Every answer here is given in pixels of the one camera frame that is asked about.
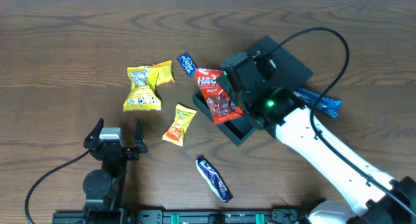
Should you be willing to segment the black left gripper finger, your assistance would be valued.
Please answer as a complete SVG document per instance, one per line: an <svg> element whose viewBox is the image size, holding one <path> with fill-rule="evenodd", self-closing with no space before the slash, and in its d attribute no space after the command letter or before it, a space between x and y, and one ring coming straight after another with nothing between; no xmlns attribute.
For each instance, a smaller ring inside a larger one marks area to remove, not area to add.
<svg viewBox="0 0 416 224"><path fill-rule="evenodd" d="M96 123L95 127L90 131L90 133L85 138L85 141L91 142L96 139L99 139L99 135L101 133L103 126L104 126L104 120L103 118L100 118L98 122Z"/></svg>
<svg viewBox="0 0 416 224"><path fill-rule="evenodd" d="M136 120L136 129L135 129L134 141L135 141L135 145L139 149L145 149L146 148L146 143L145 143L145 140L144 140L144 137L143 137L143 134L142 134L140 119Z"/></svg>

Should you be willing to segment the black cardboard box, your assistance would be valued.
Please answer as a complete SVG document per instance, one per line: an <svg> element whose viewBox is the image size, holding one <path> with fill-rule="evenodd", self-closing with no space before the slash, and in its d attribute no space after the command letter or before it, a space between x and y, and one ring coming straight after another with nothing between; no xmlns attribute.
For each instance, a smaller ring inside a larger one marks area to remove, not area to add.
<svg viewBox="0 0 416 224"><path fill-rule="evenodd" d="M295 96L293 92L301 87L312 76L312 71L303 65L297 58L284 50L282 46L271 37L266 36L256 44L245 50L253 54L261 51L272 56L276 70L270 79L276 89L275 112L243 112L243 116L216 125L236 146L242 145L256 130L264 130L275 137L276 127L285 123L285 117L297 108L303 109L304 102ZM219 85L224 80L219 78ZM193 102L212 122L210 110L203 98L201 91L193 97Z"/></svg>

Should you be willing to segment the red Hacks candy bag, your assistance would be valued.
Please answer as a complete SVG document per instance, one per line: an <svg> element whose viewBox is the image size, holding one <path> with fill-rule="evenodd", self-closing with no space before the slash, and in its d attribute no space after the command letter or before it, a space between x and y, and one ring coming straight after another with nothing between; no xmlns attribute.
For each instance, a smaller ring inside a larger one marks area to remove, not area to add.
<svg viewBox="0 0 416 224"><path fill-rule="evenodd" d="M215 125L243 116L242 109L236 106L230 96L219 85L222 71L198 68L195 72L197 85L210 110Z"/></svg>

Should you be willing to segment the yellow Hacks candy bag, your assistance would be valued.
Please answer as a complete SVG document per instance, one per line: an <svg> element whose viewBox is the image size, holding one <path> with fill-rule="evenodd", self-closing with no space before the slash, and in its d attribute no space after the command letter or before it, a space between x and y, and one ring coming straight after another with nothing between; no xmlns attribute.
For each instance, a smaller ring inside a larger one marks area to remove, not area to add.
<svg viewBox="0 0 416 224"><path fill-rule="evenodd" d="M161 100L155 94L158 70L149 66L129 67L127 75L131 91L123 104L123 111L160 110Z"/></svg>

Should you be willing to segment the blue cookie roll pack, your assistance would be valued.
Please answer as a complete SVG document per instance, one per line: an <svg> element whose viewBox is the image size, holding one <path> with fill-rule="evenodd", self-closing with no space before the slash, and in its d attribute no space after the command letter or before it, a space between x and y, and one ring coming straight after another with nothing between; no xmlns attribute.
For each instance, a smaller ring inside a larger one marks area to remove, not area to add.
<svg viewBox="0 0 416 224"><path fill-rule="evenodd" d="M303 102L308 104L309 106L313 106L320 94L313 92L311 90L308 90L306 88L298 88L293 92L295 96L300 98ZM336 119L338 117L338 111L341 107L343 101L339 99L333 99L331 97L324 96L317 105L317 110L327 114L329 117Z"/></svg>

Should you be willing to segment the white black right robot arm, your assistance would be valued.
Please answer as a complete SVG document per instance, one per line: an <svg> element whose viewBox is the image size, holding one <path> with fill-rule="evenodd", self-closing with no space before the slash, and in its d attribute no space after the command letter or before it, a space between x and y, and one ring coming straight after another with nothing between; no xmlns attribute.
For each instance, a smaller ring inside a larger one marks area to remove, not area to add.
<svg viewBox="0 0 416 224"><path fill-rule="evenodd" d="M221 64L218 83L256 129L302 155L347 204L323 201L310 223L414 223L415 181L397 181L332 134L297 96L312 71L286 51L241 52Z"/></svg>

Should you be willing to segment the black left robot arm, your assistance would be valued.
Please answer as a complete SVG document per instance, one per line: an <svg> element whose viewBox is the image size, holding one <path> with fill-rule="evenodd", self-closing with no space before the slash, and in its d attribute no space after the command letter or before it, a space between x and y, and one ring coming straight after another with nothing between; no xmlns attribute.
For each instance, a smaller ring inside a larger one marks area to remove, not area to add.
<svg viewBox="0 0 416 224"><path fill-rule="evenodd" d="M91 171L83 181L86 195L81 223L135 223L137 215L124 208L127 163L136 161L148 148L141 122L136 121L134 146L125 147L119 127L105 127L101 118L84 140L84 148L101 168Z"/></svg>

